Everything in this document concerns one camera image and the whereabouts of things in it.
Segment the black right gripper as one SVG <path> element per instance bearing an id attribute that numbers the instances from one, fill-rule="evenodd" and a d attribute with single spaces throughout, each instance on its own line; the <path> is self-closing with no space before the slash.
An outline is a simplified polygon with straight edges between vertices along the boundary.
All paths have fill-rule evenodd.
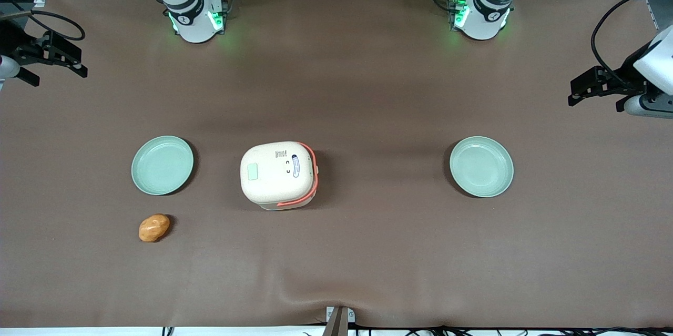
<path id="1" fill-rule="evenodd" d="M 1 55 L 2 69 L 43 64 L 69 68 L 82 78 L 88 75 L 87 67 L 81 63 L 81 49 L 72 42 L 54 31 L 31 36 L 10 20 L 1 22 Z"/>

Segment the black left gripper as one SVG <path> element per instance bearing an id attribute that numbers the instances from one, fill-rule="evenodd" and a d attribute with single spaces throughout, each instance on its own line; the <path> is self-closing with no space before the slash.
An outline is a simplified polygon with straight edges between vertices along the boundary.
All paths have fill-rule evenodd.
<path id="1" fill-rule="evenodd" d="M 653 85 L 634 66 L 648 51 L 649 42 L 625 58 L 618 68 L 609 68 L 594 48 L 600 66 L 589 68 L 570 82 L 570 95 L 567 103 L 573 107 L 589 97 L 603 97 L 612 94 L 635 96 L 651 93 Z"/>

